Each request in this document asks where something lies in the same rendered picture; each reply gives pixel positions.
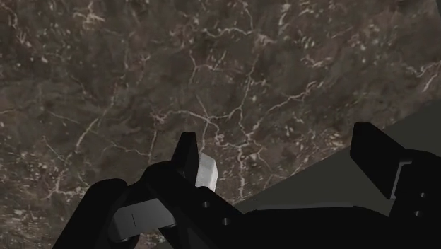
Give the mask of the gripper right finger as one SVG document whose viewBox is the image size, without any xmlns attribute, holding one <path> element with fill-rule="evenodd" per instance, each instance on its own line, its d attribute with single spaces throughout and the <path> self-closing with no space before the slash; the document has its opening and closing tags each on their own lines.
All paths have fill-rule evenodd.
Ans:
<svg viewBox="0 0 441 249">
<path fill-rule="evenodd" d="M 370 122 L 353 126 L 350 157 L 394 203 L 389 218 L 441 225 L 441 157 L 406 149 Z"/>
</svg>

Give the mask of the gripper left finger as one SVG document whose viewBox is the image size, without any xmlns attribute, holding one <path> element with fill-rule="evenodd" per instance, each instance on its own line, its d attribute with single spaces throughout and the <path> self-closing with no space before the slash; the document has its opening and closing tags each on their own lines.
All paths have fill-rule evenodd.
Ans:
<svg viewBox="0 0 441 249">
<path fill-rule="evenodd" d="M 208 187 L 197 187 L 199 153 L 184 132 L 169 161 L 128 185 L 119 178 L 90 186 L 52 249 L 135 249 L 158 229 L 173 249 L 240 249 L 243 215 Z"/>
</svg>

